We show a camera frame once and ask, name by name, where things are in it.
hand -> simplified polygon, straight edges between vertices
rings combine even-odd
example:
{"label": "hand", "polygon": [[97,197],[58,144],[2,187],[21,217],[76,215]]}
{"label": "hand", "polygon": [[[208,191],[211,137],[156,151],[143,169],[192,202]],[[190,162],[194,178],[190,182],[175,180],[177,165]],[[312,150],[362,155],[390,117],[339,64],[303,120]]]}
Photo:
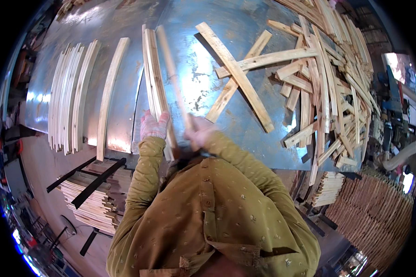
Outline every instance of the hand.
{"label": "hand", "polygon": [[160,138],[166,138],[166,129],[169,121],[169,112],[163,111],[159,122],[157,122],[151,115],[151,111],[147,110],[145,115],[142,116],[140,127],[140,139],[143,140],[147,136],[157,136]]}
{"label": "hand", "polygon": [[205,117],[193,117],[195,130],[186,129],[184,138],[193,141],[197,146],[204,147],[208,138],[219,128]]}

worker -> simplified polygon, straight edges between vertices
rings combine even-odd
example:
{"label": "worker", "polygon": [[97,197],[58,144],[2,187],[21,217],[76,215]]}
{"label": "worker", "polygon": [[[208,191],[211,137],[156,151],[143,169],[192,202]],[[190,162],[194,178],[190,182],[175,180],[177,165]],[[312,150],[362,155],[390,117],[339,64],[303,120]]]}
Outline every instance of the worker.
{"label": "worker", "polygon": [[157,193],[169,113],[141,119],[140,157],[106,270],[127,276],[313,276],[320,248],[281,179],[216,125],[185,130],[210,157]]}

sleeve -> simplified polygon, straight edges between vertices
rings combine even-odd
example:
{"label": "sleeve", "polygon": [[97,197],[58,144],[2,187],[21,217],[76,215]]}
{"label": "sleeve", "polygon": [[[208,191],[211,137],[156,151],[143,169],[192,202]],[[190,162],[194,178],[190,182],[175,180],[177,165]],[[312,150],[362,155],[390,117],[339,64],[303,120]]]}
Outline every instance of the sleeve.
{"label": "sleeve", "polygon": [[155,136],[147,136],[139,143],[140,157],[126,196],[125,213],[111,241],[107,258],[108,273],[112,272],[111,261],[120,256],[123,246],[119,244],[126,243],[124,239],[127,234],[157,195],[158,171],[164,147],[165,141]]}
{"label": "sleeve", "polygon": [[211,135],[204,148],[232,164],[273,201],[292,231],[300,250],[305,253],[310,267],[317,268],[320,257],[319,243],[294,207],[294,202],[282,180],[251,153],[234,144],[222,132],[216,131]]}

floor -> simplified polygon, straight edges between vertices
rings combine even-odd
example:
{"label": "floor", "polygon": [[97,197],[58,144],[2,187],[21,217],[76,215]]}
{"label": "floor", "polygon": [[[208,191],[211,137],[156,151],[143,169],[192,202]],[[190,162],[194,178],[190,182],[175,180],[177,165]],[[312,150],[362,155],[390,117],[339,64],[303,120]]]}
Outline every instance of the floor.
{"label": "floor", "polygon": [[65,204],[61,191],[55,189],[49,194],[46,192],[46,187],[58,176],[66,174],[95,156],[95,147],[83,145],[83,151],[64,156],[63,152],[55,153],[50,149],[46,135],[26,137],[22,140],[22,163],[34,198],[43,213],[41,216],[50,224],[55,234],[59,234],[64,227],[60,221],[61,214],[66,216],[77,229],[75,236],[69,238],[66,234],[61,236],[60,250],[83,277],[107,277],[106,255],[111,239],[101,235],[96,236],[88,252],[82,257],[79,252],[91,234],[92,228],[74,218],[72,211]]}

metal tabletop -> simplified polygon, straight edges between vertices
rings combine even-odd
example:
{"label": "metal tabletop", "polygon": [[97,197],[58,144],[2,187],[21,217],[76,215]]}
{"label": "metal tabletop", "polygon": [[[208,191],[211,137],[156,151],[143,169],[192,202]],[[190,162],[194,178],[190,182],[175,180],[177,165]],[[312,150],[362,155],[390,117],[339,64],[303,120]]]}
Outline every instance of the metal tabletop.
{"label": "metal tabletop", "polygon": [[[37,58],[28,89],[25,123],[47,132],[50,86],[60,52],[67,43],[102,42],[86,97],[84,136],[96,145],[98,114],[106,74],[121,37],[130,37],[131,44],[119,69],[110,106],[107,145],[111,150],[138,153],[140,118],[149,108],[143,72],[141,26],[154,29],[164,25],[187,111],[205,116],[219,96],[228,78],[219,80],[215,69],[223,65],[211,47],[198,34],[195,26],[205,21],[225,44],[234,58],[243,59],[258,36],[270,31],[273,36],[262,54],[293,49],[296,37],[270,28],[267,19],[286,25],[300,24],[297,14],[273,0],[92,0],[80,6],[60,22],[54,21]],[[159,59],[166,96],[180,146],[184,123],[172,84],[168,79],[159,45]],[[311,149],[285,148],[282,141],[299,131],[299,102],[292,113],[285,109],[287,99],[280,94],[282,83],[274,72],[288,62],[251,70],[247,77],[270,115],[275,130],[266,133],[246,98],[236,91],[217,124],[242,149],[251,152],[273,169],[310,170],[311,159],[302,161]],[[360,160],[360,150],[355,151]],[[355,171],[358,167],[345,168]],[[338,171],[328,159],[319,170]]]}

